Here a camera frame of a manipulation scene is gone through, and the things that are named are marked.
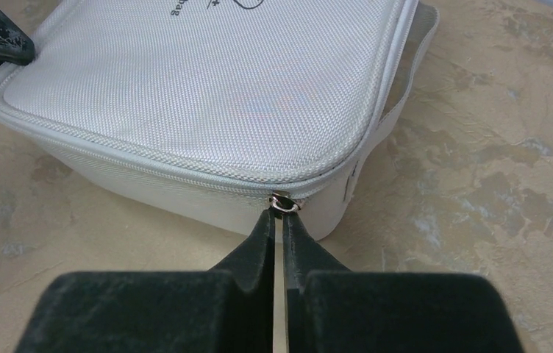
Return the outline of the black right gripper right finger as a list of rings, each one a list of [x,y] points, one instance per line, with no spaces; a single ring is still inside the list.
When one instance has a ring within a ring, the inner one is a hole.
[[[357,272],[282,218],[289,352],[522,352],[507,308],[485,278]]]

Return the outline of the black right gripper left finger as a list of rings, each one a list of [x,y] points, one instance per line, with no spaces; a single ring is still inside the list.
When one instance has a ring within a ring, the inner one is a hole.
[[[275,215],[206,271],[76,271],[42,293],[18,352],[271,352]]]

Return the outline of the grey medicine case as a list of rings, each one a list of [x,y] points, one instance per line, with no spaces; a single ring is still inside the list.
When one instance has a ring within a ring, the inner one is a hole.
[[[63,1],[0,122],[113,193],[238,234],[335,229],[439,24],[420,1]]]

